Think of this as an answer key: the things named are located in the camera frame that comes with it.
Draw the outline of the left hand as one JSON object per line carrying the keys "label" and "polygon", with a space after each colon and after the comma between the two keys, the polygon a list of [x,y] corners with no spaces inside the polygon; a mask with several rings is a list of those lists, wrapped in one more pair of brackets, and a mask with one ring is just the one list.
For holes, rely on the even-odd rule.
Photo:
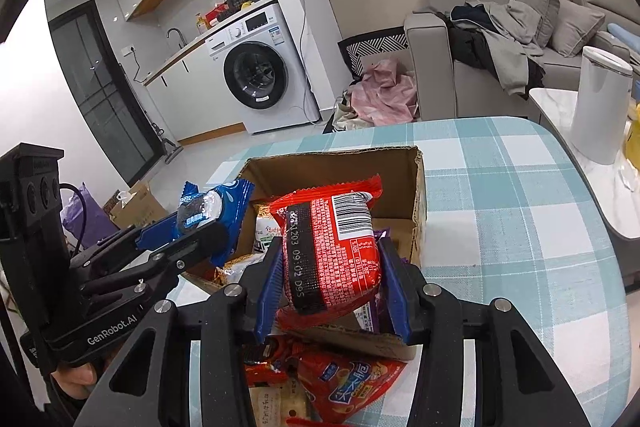
{"label": "left hand", "polygon": [[75,400],[87,399],[98,380],[96,369],[91,363],[77,367],[61,365],[52,373],[52,377],[58,387]]}

